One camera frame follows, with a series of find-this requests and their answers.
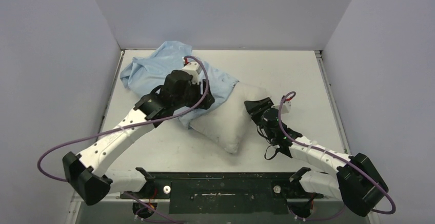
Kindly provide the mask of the white pillow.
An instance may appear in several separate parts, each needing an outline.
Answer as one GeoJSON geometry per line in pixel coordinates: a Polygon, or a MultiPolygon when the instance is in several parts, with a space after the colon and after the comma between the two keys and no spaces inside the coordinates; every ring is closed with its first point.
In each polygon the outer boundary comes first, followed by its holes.
{"type": "Polygon", "coordinates": [[[189,126],[227,153],[236,154],[251,123],[244,102],[257,101],[269,96],[270,93],[265,88],[239,82],[225,102],[213,111],[193,119],[189,126]]]}

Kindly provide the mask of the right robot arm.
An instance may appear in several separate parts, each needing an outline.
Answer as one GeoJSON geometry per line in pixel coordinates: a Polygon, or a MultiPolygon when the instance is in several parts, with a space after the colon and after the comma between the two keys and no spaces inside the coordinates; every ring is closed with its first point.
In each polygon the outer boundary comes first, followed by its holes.
{"type": "Polygon", "coordinates": [[[275,154],[304,161],[289,179],[296,197],[307,193],[341,200],[354,214],[366,217],[388,193],[388,186],[368,156],[349,155],[327,149],[314,140],[289,128],[280,120],[290,100],[274,105],[272,100],[244,101],[245,109],[255,123],[258,134],[266,139],[275,154]]]}

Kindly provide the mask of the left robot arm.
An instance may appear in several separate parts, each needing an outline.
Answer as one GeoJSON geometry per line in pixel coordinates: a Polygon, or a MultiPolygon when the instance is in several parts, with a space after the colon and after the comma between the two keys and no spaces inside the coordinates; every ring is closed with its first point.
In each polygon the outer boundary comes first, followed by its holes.
{"type": "Polygon", "coordinates": [[[69,152],[63,157],[66,180],[87,205],[92,206],[111,193],[134,192],[140,198],[153,193],[151,176],[143,168],[113,171],[109,167],[139,138],[172,119],[176,110],[211,107],[214,98],[207,90],[208,81],[200,79],[201,72],[200,67],[188,66],[173,70],[162,85],[141,97],[114,133],[77,154],[69,152]]]}

